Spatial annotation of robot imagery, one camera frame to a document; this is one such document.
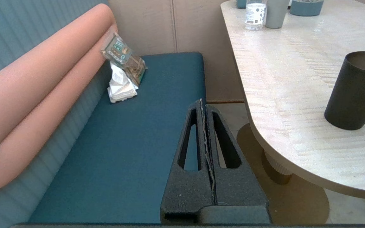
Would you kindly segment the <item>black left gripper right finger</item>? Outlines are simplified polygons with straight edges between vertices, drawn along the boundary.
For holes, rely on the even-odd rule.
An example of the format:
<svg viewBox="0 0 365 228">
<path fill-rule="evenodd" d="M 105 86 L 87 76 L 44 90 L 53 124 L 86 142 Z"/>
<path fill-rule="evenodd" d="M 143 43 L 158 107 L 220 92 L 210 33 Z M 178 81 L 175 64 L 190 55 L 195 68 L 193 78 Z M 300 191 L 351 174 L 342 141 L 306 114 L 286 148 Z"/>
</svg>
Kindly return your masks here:
<svg viewBox="0 0 365 228">
<path fill-rule="evenodd" d="M 219 110 L 206 105 L 214 203 L 201 224 L 271 224 L 268 200 Z"/>
</svg>

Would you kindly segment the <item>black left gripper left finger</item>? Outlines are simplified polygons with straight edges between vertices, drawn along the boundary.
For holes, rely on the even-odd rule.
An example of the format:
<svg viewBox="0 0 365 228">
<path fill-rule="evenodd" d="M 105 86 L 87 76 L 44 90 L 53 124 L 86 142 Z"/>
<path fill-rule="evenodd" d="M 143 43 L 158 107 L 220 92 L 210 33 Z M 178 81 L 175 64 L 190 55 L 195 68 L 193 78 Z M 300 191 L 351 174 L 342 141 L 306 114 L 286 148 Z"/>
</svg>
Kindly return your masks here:
<svg viewBox="0 0 365 228">
<path fill-rule="evenodd" d="M 191 127 L 196 130 L 197 171 L 184 169 Z M 160 206 L 163 224 L 195 224 L 198 213 L 215 204 L 215 178 L 208 149 L 204 104 L 192 103 L 187 111 Z"/>
</svg>

